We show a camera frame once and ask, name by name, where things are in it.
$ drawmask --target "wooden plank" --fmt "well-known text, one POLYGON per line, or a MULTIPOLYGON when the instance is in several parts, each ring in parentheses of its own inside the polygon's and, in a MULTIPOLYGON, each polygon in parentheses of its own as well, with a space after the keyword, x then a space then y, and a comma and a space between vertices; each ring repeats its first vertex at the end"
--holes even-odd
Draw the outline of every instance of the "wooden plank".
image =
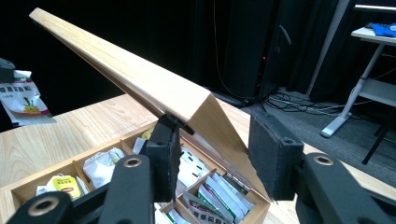
POLYGON ((215 148, 259 193, 266 195, 246 160, 246 145, 210 91, 40 8, 30 17, 152 113, 170 113, 193 128, 194 136, 215 148))

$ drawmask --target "wire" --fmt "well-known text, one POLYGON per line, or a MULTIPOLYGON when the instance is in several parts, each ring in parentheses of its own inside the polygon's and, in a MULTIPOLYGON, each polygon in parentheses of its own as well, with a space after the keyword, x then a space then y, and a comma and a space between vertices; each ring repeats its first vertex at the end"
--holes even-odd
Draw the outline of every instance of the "wire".
POLYGON ((384 77, 384 76, 386 76, 387 74, 389 74, 389 73, 393 72, 394 70, 396 70, 396 67, 395 67, 395 68, 393 68, 393 69, 391 69, 391 70, 389 70, 388 72, 386 72, 386 73, 384 73, 384 74, 382 74, 382 75, 378 76, 378 77, 375 77, 374 79, 377 79, 377 78, 384 77))
MULTIPOLYGON (((370 102, 372 101, 360 102, 354 105, 363 105, 370 102)), ((269 95, 267 98, 265 98, 260 102, 260 107, 263 107, 265 104, 269 105, 274 109, 280 109, 284 112, 305 112, 311 115, 328 115, 328 116, 338 116, 340 113, 337 108, 345 106, 345 105, 334 105, 334 106, 319 105, 316 103, 312 103, 309 100, 305 100, 297 96, 291 96, 283 92, 276 92, 269 95)))
POLYGON ((254 99, 254 97, 246 97, 246 96, 240 96, 238 94, 233 93, 228 87, 225 85, 221 74, 220 74, 220 69, 219 69, 219 51, 218 51, 218 36, 217 36, 217 28, 216 28, 216 0, 213 0, 213 25, 214 25, 214 31, 215 31, 215 50, 216 50, 216 67, 218 69, 218 75, 219 79, 221 82, 221 85, 232 95, 241 98, 241 99, 254 99))

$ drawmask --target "wooden compartment tray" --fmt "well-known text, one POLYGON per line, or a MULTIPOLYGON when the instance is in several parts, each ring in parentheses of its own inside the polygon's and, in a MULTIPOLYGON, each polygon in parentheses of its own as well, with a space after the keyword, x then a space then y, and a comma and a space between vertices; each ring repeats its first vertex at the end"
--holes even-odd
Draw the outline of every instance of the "wooden compartment tray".
MULTIPOLYGON (((121 138, 114 139, 106 144, 99 147, 87 150, 84 153, 77 155, 69 160, 58 163, 48 169, 45 169, 34 175, 30 175, 18 182, 10 184, 0 189, 0 200, 5 202, 0 205, 1 222, 5 223, 15 213, 15 211, 27 200, 35 197, 36 187, 46 185, 50 178, 57 174, 78 175, 76 166, 73 164, 74 161, 79 167, 82 167, 84 161, 89 157, 93 156, 97 152, 109 151, 113 147, 121 149, 125 154, 132 154, 131 147, 134 145, 134 141, 137 137, 140 137, 142 133, 153 126, 140 128, 134 132, 128 133, 121 138)), ((197 157, 199 157, 209 171, 216 171, 219 175, 224 175, 228 171, 217 161, 208 157, 205 154, 205 150, 202 150, 203 146, 197 146, 197 142, 194 142, 193 138, 185 133, 181 133, 180 143, 191 150, 197 157)), ((197 183, 187 189, 190 193, 196 193, 199 185, 205 182, 205 177, 200 179, 197 183)), ((244 220, 241 223, 263 223, 266 213, 269 209, 269 201, 261 195, 257 190, 251 189, 247 193, 247 198, 255 204, 254 208, 247 213, 244 220)), ((165 213, 169 212, 173 208, 172 204, 165 204, 161 210, 165 213)), ((179 214, 191 223, 199 223, 195 216, 189 211, 182 200, 182 195, 177 195, 177 202, 175 203, 175 209, 179 214)))

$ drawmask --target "screw hole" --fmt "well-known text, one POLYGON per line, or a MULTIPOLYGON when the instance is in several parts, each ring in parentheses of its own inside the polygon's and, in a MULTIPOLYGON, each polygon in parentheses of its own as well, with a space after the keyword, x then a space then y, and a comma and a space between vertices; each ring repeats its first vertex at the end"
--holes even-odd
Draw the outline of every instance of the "screw hole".
POLYGON ((128 161, 125 161, 124 166, 131 168, 140 165, 140 163, 142 163, 142 161, 139 158, 132 158, 129 159, 128 161))
POLYGON ((358 219, 358 223, 360 223, 360 224, 375 224, 374 221, 372 221, 370 218, 367 218, 367 217, 360 217, 358 219))
POLYGON ((324 156, 316 156, 316 157, 314 157, 314 161, 321 165, 333 165, 334 164, 332 159, 324 157, 324 156))

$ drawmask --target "black curtain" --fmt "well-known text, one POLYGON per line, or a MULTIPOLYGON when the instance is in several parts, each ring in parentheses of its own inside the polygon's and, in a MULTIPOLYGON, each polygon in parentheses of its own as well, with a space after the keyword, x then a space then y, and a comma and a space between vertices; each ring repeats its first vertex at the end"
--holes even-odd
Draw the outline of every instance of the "black curtain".
POLYGON ((260 97, 279 86, 306 93, 337 4, 325 0, 281 1, 277 31, 264 55, 267 59, 262 67, 260 97))
MULTIPOLYGON (((396 22, 396 14, 359 11, 354 9, 354 6, 355 1, 349 1, 310 93, 313 101, 345 103, 378 46, 361 41, 351 36, 351 33, 368 22, 396 22)), ((385 47, 384 51, 392 52, 391 48, 394 47, 385 47)), ((371 74, 378 74, 379 71, 386 71, 395 65, 394 59, 380 57, 371 74)))

